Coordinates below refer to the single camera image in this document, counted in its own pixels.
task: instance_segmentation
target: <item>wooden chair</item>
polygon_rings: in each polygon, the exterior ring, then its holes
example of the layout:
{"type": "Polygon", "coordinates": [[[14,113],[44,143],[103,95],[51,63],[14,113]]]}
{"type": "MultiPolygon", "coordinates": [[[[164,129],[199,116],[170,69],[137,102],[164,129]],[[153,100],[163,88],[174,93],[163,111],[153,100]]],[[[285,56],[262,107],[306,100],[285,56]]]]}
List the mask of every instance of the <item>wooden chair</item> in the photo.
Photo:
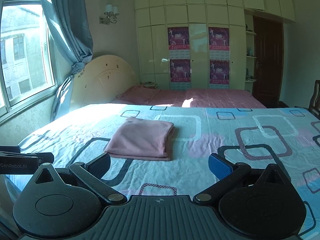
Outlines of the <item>wooden chair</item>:
{"type": "Polygon", "coordinates": [[[314,88],[313,95],[310,100],[309,107],[308,108],[300,107],[300,108],[307,109],[310,113],[312,113],[318,119],[320,119],[320,89],[319,89],[319,87],[320,87],[320,80],[316,80],[315,88],[314,88]]]}

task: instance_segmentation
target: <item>blue curtain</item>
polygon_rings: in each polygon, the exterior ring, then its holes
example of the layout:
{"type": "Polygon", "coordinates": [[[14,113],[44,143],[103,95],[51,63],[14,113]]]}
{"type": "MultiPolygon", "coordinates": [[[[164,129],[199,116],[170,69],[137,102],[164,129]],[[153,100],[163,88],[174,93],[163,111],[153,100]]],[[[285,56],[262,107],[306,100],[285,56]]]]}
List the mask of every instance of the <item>blue curtain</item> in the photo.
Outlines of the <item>blue curtain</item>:
{"type": "Polygon", "coordinates": [[[68,113],[73,77],[92,59],[93,42],[84,0],[41,0],[55,45],[72,66],[70,76],[57,91],[51,119],[68,113]]]}

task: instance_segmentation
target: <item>lampshade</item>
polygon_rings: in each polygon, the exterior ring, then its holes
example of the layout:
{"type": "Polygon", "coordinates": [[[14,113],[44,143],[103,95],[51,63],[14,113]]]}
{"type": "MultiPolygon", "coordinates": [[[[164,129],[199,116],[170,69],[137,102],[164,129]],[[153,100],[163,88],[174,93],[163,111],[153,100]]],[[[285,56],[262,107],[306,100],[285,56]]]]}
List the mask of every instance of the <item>lampshade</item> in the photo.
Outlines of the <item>lampshade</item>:
{"type": "Polygon", "coordinates": [[[112,12],[112,4],[107,4],[105,12],[112,12]]]}
{"type": "Polygon", "coordinates": [[[114,14],[119,14],[118,6],[113,6],[112,11],[114,14]]]}

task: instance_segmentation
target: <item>door handle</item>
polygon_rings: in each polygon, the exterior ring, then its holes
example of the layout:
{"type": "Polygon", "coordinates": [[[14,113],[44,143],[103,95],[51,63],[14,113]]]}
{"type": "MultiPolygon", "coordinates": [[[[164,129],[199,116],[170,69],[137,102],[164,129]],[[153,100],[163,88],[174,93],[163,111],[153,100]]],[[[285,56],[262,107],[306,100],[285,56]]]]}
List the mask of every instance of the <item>door handle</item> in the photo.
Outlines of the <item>door handle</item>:
{"type": "Polygon", "coordinates": [[[256,70],[258,70],[258,68],[259,68],[260,66],[262,66],[262,64],[260,64],[260,63],[257,61],[257,63],[256,63],[256,70]]]}

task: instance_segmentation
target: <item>blue patterned bed sheet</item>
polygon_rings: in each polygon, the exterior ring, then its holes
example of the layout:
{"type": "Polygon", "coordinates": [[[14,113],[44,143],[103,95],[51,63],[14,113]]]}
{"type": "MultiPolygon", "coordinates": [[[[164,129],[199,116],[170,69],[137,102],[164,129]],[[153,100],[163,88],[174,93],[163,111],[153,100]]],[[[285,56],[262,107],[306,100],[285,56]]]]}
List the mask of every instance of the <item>blue patterned bed sheet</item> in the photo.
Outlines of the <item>blue patterned bed sheet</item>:
{"type": "MultiPolygon", "coordinates": [[[[109,186],[127,196],[193,197],[217,181],[208,168],[211,153],[253,168],[277,163],[306,205],[301,237],[320,237],[320,121],[305,109],[90,105],[35,131],[19,146],[24,153],[52,152],[54,167],[88,162],[103,152],[113,133],[130,116],[174,123],[173,160],[111,158],[111,168],[103,177],[109,186]]],[[[8,176],[20,190],[30,177],[8,176]]]]}

